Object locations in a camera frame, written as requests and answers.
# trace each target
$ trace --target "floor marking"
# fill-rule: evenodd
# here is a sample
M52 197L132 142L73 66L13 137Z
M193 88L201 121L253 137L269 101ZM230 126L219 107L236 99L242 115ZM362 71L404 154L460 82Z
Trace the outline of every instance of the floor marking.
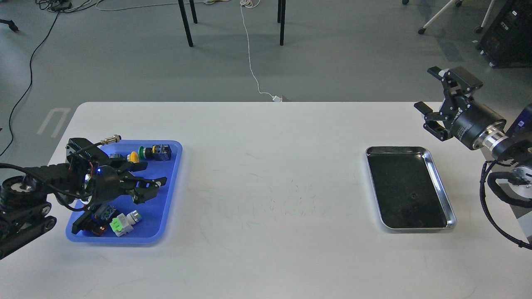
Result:
M50 110L50 112L48 112L48 115L44 119L43 123L40 125L40 128L37 131L37 135L43 134L44 129L46 129L46 127L48 126L48 123L50 122L50 119L52 119L52 116L54 115L55 112L63 113L63 115L61 115L59 122L57 123L57 126L55 127L54 132L50 136L52 138L57 137L57 134L59 134L59 131L61 130L61 128L63 127L63 124L65 123L65 120L67 120L67 116L70 112L70 108L53 108L52 110Z

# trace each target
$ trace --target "white cable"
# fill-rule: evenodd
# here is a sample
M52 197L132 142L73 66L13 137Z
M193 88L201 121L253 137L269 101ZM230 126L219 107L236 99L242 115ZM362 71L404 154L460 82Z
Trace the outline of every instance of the white cable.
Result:
M257 4L253 5L253 0L240 0L240 6L243 6L247 9L254 9L260 2L261 0L259 0Z
M268 94L271 96L272 99L274 99L275 97L272 96L270 93L267 93L267 92L261 92L261 87L259 86L259 81L257 80L257 77L255 77L255 74L253 73L253 70L251 69L251 50L250 50L250 35L247 33L247 28L246 28L246 21L244 21L244 12L242 11L242 7L245 7L244 4L242 4L242 2L244 2L244 0L240 0L240 14L242 15L242 23L244 24L244 29L246 30L246 36L247 36L247 57L249 58L249 61L250 61L250 71L251 71L251 75L253 76L253 78L255 78L255 81L257 82L257 89L259 90L259 94Z
M141 8L144 8L144 7L152 7L152 6L165 6L165 5L177 5L179 3L164 3L164 4L151 4L151 5L143 5L143 6L133 6L133 7L126 7L124 9L114 9L114 10L107 10L107 9L101 9L98 7L98 4L100 4L100 2L102 2L103 0L98 0L98 3L96 3L96 8L98 10L101 10L101 11L123 11L123 10L130 10L130 9L141 9ZM194 3L204 3L206 5L211 5L211 4L214 4L216 2L228 2L230 0L203 0L203 1L199 1L199 2L194 2Z
M63 10L63 12L69 12L69 11L73 11L73 10L78 10L80 8L82 8L83 6L85 5L89 5L93 0L86 0L83 4L81 4L80 6L78 7L74 7L74 8L71 8L71 9L67 9L67 10Z

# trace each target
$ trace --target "black chair leg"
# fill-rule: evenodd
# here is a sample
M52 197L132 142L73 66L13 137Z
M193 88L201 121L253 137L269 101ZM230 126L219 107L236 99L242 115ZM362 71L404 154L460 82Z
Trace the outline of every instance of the black chair leg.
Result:
M286 11L286 0L281 1L281 39L279 45L285 44L285 11Z
M178 0L179 10L181 10L181 17L183 19L183 25L185 26L185 33L187 34L188 46L193 47L192 36L190 35L190 27L188 26L187 13L185 12L185 4L183 0Z
M281 23L281 0L277 2L277 22Z
M190 0L190 10L192 11L192 20L194 24L198 24L198 18L196 17L196 7L194 6L194 1Z

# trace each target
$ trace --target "metal connector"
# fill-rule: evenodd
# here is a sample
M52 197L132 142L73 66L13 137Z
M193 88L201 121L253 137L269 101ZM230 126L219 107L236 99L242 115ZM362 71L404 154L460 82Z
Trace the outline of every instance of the metal connector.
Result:
M102 143L102 145L106 145L109 143L119 142L120 140L122 140L122 137L120 137L120 135L113 135L112 137L101 140L100 142Z

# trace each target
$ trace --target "chair leg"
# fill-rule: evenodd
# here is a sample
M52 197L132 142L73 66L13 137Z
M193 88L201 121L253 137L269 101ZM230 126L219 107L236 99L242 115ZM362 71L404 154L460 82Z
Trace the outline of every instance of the chair leg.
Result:
M281 23L281 0L277 1L277 22Z
M486 12L486 15L484 16L484 20L482 20L482 25L480 25L482 28L486 25L486 22L488 21L489 14L492 12L493 5L495 4L495 0L492 0L489 3L488 11Z
M190 28L188 26L187 13L185 12L185 4L183 0L178 0L179 10L181 10L181 18L183 19L183 26L185 26L185 33L187 34L188 46L193 47L192 36L190 35Z
M285 44L285 11L286 11L286 0L281 0L281 39L279 45Z
M447 4L445 4L445 6L440 9L433 17L432 19L430 19L424 26L423 28L426 29L427 27L429 27L430 24L432 24L432 22L434 22L434 20L436 20L439 15L441 15L444 11L446 11L449 7L451 7L451 5L453 5L454 3L454 0L450 0Z
M194 1L190 0L190 10L192 11L192 20L194 24L198 24L198 19L196 17L196 7L194 6Z

